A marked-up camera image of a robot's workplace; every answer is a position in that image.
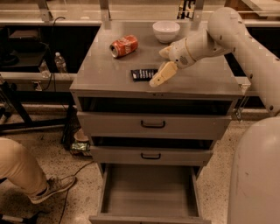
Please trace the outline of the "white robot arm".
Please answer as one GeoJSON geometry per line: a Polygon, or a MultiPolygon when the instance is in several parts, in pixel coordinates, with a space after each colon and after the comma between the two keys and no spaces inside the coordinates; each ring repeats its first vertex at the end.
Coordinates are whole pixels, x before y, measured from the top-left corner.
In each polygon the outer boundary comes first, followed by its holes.
{"type": "Polygon", "coordinates": [[[227,224],[280,224],[280,60],[249,34],[240,14],[220,8],[207,28],[162,49],[159,54],[167,61],[150,85],[157,87],[179,69],[226,53],[234,55],[270,114],[244,132],[235,150],[227,224]]]}

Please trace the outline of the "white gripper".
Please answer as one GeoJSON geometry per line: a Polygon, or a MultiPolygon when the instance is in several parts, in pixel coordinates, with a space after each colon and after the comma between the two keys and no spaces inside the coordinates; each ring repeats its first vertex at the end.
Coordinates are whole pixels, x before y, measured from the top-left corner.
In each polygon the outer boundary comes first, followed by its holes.
{"type": "Polygon", "coordinates": [[[161,49],[159,55],[164,59],[170,59],[163,63],[157,73],[151,78],[149,84],[155,88],[168,81],[176,74],[178,68],[185,69],[195,63],[186,46],[186,38],[175,41],[169,46],[161,49]]]}

